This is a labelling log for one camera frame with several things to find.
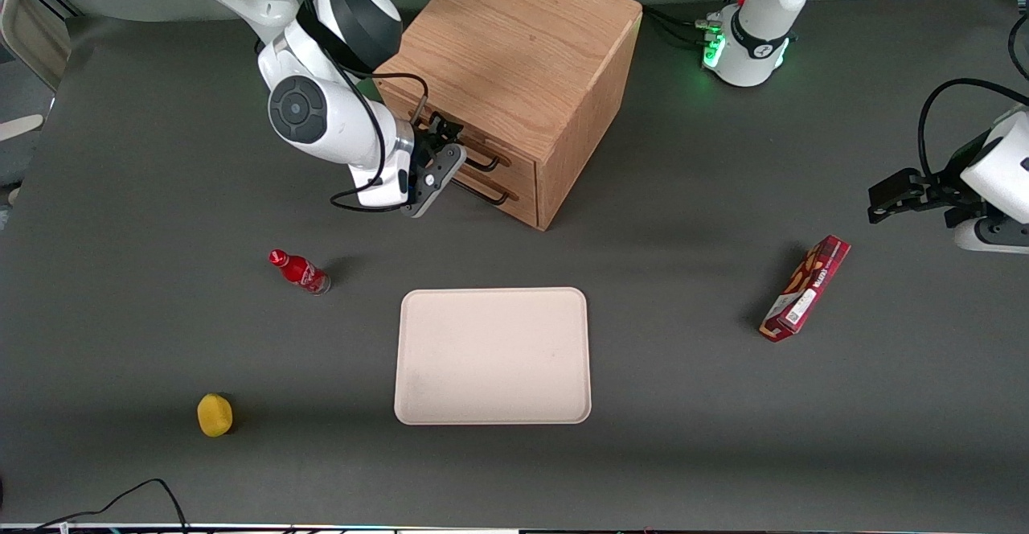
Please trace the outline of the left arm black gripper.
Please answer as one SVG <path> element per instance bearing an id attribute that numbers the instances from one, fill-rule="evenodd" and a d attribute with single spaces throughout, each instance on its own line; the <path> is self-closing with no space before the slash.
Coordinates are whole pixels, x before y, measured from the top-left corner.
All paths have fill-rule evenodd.
<path id="1" fill-rule="evenodd" d="M 981 218 L 1001 218 L 999 208 L 985 201 L 961 178 L 962 171 L 985 153 L 988 136 L 989 132 L 982 132 L 960 146 L 939 171 L 930 169 L 929 157 L 923 148 L 923 176 L 931 185 L 929 202 L 947 208 L 944 219 L 948 229 Z M 878 224 L 904 212 L 922 212 L 925 204 L 922 198 L 925 193 L 923 176 L 918 169 L 907 167 L 875 183 L 870 189 L 868 222 Z"/>

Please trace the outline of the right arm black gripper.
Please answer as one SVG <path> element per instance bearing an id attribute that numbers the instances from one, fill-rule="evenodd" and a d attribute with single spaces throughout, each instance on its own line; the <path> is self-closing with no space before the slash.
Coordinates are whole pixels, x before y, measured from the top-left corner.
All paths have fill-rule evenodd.
<path id="1" fill-rule="evenodd" d="M 442 115 L 433 115 L 433 133 L 415 134 L 411 167 L 409 167 L 409 192 L 412 199 L 426 199 L 441 189 L 440 170 L 435 158 L 449 143 L 460 143 L 464 126 Z"/>

